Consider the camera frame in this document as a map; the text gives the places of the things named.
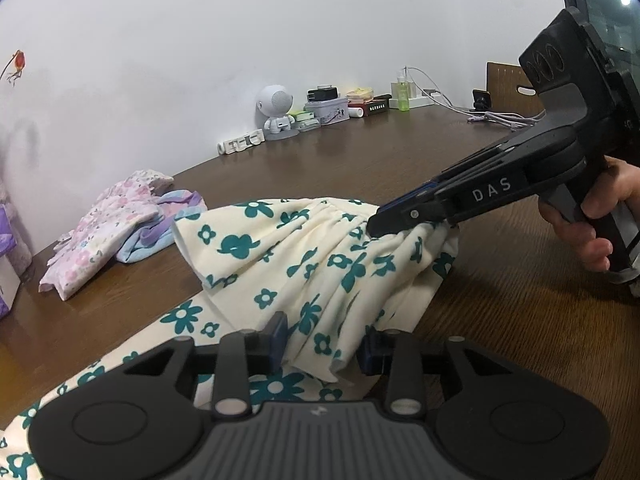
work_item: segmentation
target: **pile of clothes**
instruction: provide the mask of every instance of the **pile of clothes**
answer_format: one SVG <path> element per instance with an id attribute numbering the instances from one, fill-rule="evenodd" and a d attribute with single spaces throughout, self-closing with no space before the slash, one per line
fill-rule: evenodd
<path id="1" fill-rule="evenodd" d="M 142 170 L 103 191 L 78 226 L 58 239 L 39 290 L 55 288 L 68 300 L 114 256 L 133 263 L 174 243 L 174 219 L 207 207 L 197 192 L 161 194 L 173 181 Z"/>

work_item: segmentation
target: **chair backrest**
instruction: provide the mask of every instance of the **chair backrest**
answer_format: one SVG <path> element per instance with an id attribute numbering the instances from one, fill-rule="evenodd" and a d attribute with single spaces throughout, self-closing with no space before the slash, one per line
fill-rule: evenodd
<path id="1" fill-rule="evenodd" d="M 486 90 L 491 94 L 493 112 L 533 117 L 544 109 L 537 95 L 522 94 L 518 88 L 532 91 L 531 83 L 521 67 L 491 62 L 486 64 Z"/>

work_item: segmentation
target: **floral cloth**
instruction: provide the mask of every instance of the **floral cloth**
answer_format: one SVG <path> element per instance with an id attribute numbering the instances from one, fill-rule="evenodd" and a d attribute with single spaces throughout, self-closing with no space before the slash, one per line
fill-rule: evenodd
<path id="1" fill-rule="evenodd" d="M 214 344 L 239 328 L 261 328 L 276 310 L 289 319 L 287 362 L 250 379 L 254 410 L 266 400 L 362 398 L 377 380 L 350 358 L 365 327 L 414 329 L 457 255 L 457 232 L 444 226 L 369 238 L 375 209 L 357 200 L 276 199 L 179 219 L 176 243 L 203 291 L 20 412 L 0 432 L 0 480 L 42 478 L 27 435 L 46 403 L 172 337 Z M 213 377 L 199 383 L 194 405 L 204 407 Z"/>
<path id="2" fill-rule="evenodd" d="M 68 300 L 122 247 L 137 224 L 162 213 L 153 192 L 173 181 L 143 170 L 103 191 L 78 227 L 58 239 L 39 290 L 55 288 L 62 300 Z"/>
<path id="3" fill-rule="evenodd" d="M 370 238 L 376 209 L 337 198 L 256 200 L 179 219 L 174 239 L 234 329 L 260 330 L 282 310 L 284 364 L 327 383 L 359 381 L 345 368 L 367 326 L 412 330 L 457 254 L 458 232 L 444 224 Z"/>

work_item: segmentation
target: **white robot figurine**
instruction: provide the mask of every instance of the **white robot figurine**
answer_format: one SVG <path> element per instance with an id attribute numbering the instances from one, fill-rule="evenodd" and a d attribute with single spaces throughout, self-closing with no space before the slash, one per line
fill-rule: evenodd
<path id="1" fill-rule="evenodd" d="M 256 99 L 256 105 L 268 119 L 264 123 L 264 136 L 275 136 L 278 139 L 289 137 L 286 131 L 291 130 L 291 125 L 296 122 L 295 118 L 287 112 L 291 110 L 293 95 L 287 92 L 282 85 L 265 86 Z"/>

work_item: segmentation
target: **purple package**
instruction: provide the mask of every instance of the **purple package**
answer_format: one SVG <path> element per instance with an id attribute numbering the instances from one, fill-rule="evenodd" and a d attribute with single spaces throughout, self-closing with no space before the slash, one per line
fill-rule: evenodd
<path id="1" fill-rule="evenodd" d="M 11 231 L 11 224 L 7 218 L 4 207 L 0 206 L 0 258 L 5 256 L 16 245 L 14 234 Z M 9 313 L 9 306 L 0 295 L 0 319 Z"/>

